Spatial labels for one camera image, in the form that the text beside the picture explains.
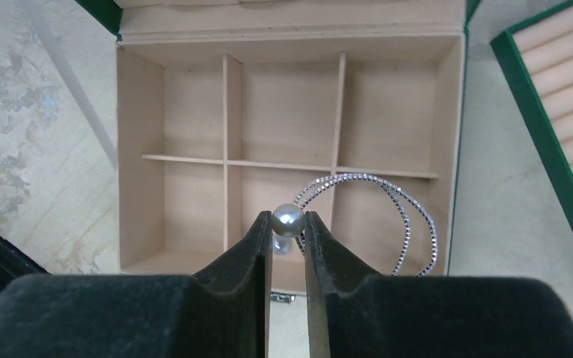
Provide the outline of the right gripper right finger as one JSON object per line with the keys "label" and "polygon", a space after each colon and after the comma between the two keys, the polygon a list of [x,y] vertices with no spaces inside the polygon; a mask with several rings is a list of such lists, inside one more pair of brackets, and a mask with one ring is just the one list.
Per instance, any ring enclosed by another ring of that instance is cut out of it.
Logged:
{"label": "right gripper right finger", "polygon": [[573,357],[573,320],[526,277],[388,276],[308,212],[312,357]]}

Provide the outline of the green ring tray insert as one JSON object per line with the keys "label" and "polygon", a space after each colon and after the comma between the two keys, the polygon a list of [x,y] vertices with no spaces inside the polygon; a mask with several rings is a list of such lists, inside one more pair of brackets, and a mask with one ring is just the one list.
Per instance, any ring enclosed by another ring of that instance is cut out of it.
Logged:
{"label": "green ring tray insert", "polygon": [[573,233],[573,1],[505,29],[491,47]]}

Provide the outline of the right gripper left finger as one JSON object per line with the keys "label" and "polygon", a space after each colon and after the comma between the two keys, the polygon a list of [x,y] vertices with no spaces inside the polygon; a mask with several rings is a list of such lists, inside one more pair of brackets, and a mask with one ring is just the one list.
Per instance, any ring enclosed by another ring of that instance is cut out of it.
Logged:
{"label": "right gripper left finger", "polygon": [[0,357],[265,357],[271,214],[191,275],[28,274],[0,292]]}

